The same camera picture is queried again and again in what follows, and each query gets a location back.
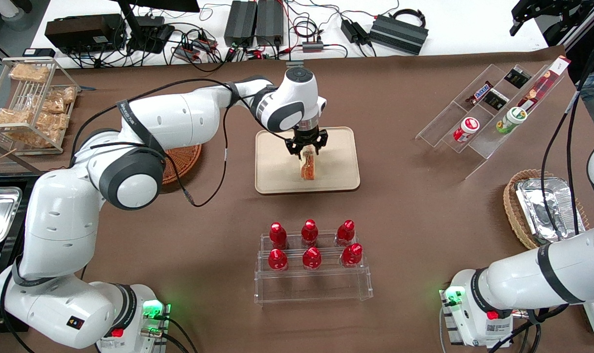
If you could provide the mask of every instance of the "round wicker mat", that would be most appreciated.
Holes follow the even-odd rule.
[[[546,178],[553,176],[553,174],[545,172]],[[519,206],[519,200],[515,194],[515,183],[519,180],[530,178],[541,178],[541,170],[522,170],[508,181],[506,188],[504,188],[504,209],[508,216],[508,222],[510,222],[510,226],[519,238],[519,241],[521,241],[526,248],[534,249],[539,247],[539,243],[535,241],[530,232],[530,228],[528,228],[526,217],[523,214],[523,210],[521,210],[521,206]],[[584,228],[589,229],[589,221],[584,214],[584,210],[582,210],[582,205],[578,202],[578,198],[575,199],[575,208],[580,212]]]
[[[173,148],[172,150],[167,150],[166,153],[173,159],[180,177],[182,177],[192,169],[196,160],[199,159],[199,156],[201,155],[201,145]],[[162,177],[162,185],[172,183],[173,181],[177,181],[177,175],[175,174],[173,164],[167,158],[164,176]]]

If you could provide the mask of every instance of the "black power adapter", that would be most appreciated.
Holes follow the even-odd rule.
[[[340,29],[350,43],[355,43],[358,41],[358,32],[356,31],[355,27],[353,27],[353,24],[349,22],[349,20],[342,20]]]

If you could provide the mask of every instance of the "white table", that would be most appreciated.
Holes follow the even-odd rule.
[[[310,0],[297,0],[301,4],[310,4]],[[512,16],[510,11],[518,0],[400,0],[399,9],[411,8],[420,9],[425,14],[427,21],[426,28],[429,34],[421,55],[443,55],[443,54],[470,54],[470,53],[491,53],[503,51],[532,51],[547,47],[545,40],[534,21],[529,21],[523,25],[516,36],[511,37],[508,30],[512,26]],[[212,4],[231,4],[231,0],[199,0],[200,7],[205,3]],[[394,7],[397,0],[314,0],[316,4],[336,4],[344,10],[363,10],[371,14],[379,14]],[[301,13],[308,12],[310,17],[317,24],[323,23],[331,14],[332,9],[323,7],[305,7],[296,3],[291,3],[292,8]],[[219,43],[219,50],[223,57],[227,52],[223,34],[225,33],[225,22],[229,14],[229,6],[213,7],[213,14],[209,20],[201,21],[201,18],[207,18],[209,12],[197,13],[177,13],[167,11],[163,16],[167,23],[185,22],[193,23],[203,27],[213,34]],[[146,7],[136,7],[135,13],[144,15],[149,11]],[[120,13],[120,7],[117,2],[110,0],[51,0],[44,18],[37,30],[36,36],[32,42],[34,48],[51,48],[50,41],[44,36],[46,23],[55,18],[66,16],[78,16],[86,14],[106,14]],[[154,11],[155,15],[160,15],[160,11]],[[358,22],[369,32],[373,25],[373,18],[363,13],[346,13],[346,16],[354,22]],[[290,19],[297,17],[290,11]],[[418,24],[418,19],[410,15],[401,15],[398,20]],[[357,45],[350,44],[340,29],[340,19],[335,14],[330,22],[322,26],[322,41],[326,44],[342,44],[348,48],[349,57],[362,56]],[[189,25],[174,25],[177,29],[187,31],[193,27]],[[288,22],[285,23],[285,29],[288,28]],[[175,33],[171,40],[180,40],[181,34]],[[291,45],[296,44],[297,36],[294,33],[290,35]],[[287,31],[284,34],[284,43],[286,44]],[[170,59],[171,47],[174,43],[167,43],[165,50],[167,58]],[[377,43],[373,46],[378,56],[391,55],[409,55],[398,50],[384,47]],[[371,56],[373,52],[369,47],[362,47],[364,53]],[[273,50],[268,48],[266,53],[272,54]],[[292,52],[292,60],[312,59],[312,58],[338,58],[344,56],[344,49],[340,47],[326,48],[320,53],[303,53],[298,48]],[[114,53],[107,59],[108,62],[120,58],[121,54]],[[138,61],[142,54],[136,52],[131,59]],[[58,53],[57,59],[64,68],[75,68],[77,64],[64,54]],[[207,62],[205,55],[201,56],[203,62]],[[115,63],[120,66],[124,60]],[[184,60],[174,58],[173,63],[185,63]],[[160,54],[149,54],[144,60],[144,65],[165,65],[164,56]]]

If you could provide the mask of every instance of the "clear acrylic stand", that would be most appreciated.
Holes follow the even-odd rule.
[[[515,65],[518,69],[526,72],[530,76],[527,70],[519,65]],[[510,110],[512,107],[516,107],[519,101],[526,96],[528,91],[532,88],[532,85],[539,79],[549,65],[545,65],[539,70],[532,78],[525,83],[521,89],[518,89],[512,83],[506,81],[504,76],[506,76],[507,72],[504,72],[499,67],[491,64],[487,69],[485,69],[482,74],[480,74],[470,85],[467,86],[454,100],[445,108],[443,111],[434,118],[421,132],[416,135],[415,139],[422,138],[427,142],[431,147],[436,147],[440,143],[445,143],[448,145],[452,150],[456,153],[461,153],[465,148],[470,147],[476,154],[481,157],[480,163],[477,165],[474,170],[471,171],[465,179],[469,178],[472,174],[474,174],[480,167],[482,167],[488,159],[494,154],[494,152],[506,142],[508,137],[514,133],[514,131],[508,134],[502,134],[498,132],[495,125],[499,120],[501,120],[504,115]],[[556,87],[561,80],[564,78],[565,71],[559,78],[557,78],[556,82],[548,89],[545,93],[545,96],[535,105],[533,105],[530,109],[528,109],[528,119],[530,119],[530,114],[532,111],[539,107],[539,104],[543,102],[550,92]],[[488,105],[485,101],[478,102],[475,106],[471,105],[468,102],[465,102],[465,99],[472,96],[476,90],[481,88],[485,85],[485,82],[490,82],[494,85],[494,89],[497,90],[499,93],[506,96],[509,101],[506,103],[501,109],[496,110],[495,108]],[[458,142],[454,139],[453,133],[458,127],[460,123],[462,123],[463,119],[466,117],[474,117],[478,119],[480,123],[480,129],[475,134],[471,135],[469,139],[465,142]]]
[[[357,266],[345,268],[340,264],[344,248],[334,245],[334,230],[319,232],[317,248],[321,251],[321,267],[304,270],[302,257],[306,248],[301,244],[301,233],[288,234],[288,270],[274,271],[268,266],[268,255],[273,249],[268,234],[261,235],[256,263],[256,296],[259,305],[279,302],[310,302],[315,300],[358,299],[373,297],[371,272],[366,255]],[[354,237],[351,243],[357,243]]]

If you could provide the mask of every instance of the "robotic arm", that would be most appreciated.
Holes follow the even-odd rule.
[[[326,100],[309,70],[287,70],[279,88],[261,76],[227,86],[119,102],[120,131],[94,131],[71,168],[38,179],[28,203],[24,254],[0,275],[6,311],[77,349],[95,343],[103,353],[153,349],[159,321],[151,318],[164,307],[150,288],[88,284],[74,275],[92,259],[102,205],[138,210],[151,204],[162,184],[164,151],[209,141],[220,109],[233,105],[250,109],[272,132],[294,128],[287,141],[292,154],[325,145],[318,123]]]
[[[594,190],[594,150],[587,174]],[[512,310],[594,302],[594,228],[578,236],[462,270],[445,300],[463,342],[492,347],[512,330]]]

